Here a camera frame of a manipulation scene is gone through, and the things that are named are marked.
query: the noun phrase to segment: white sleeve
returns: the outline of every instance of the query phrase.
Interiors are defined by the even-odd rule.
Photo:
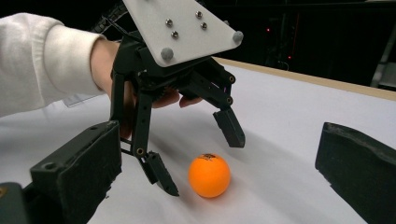
[[[90,56],[102,35],[19,13],[0,19],[0,117],[34,110],[76,93],[103,94]]]

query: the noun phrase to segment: table surface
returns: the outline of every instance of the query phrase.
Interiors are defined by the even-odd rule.
[[[228,147],[207,102],[153,109],[148,150],[161,154],[179,197],[151,185],[122,154],[122,173],[90,223],[365,223],[315,169],[324,122],[366,133],[396,148],[396,93],[217,58],[236,76],[233,111],[246,135]],[[0,119],[0,182],[31,182],[29,169],[88,127],[109,118],[101,95],[67,107]],[[202,153],[228,163],[232,182],[215,199],[190,188],[187,172]]]

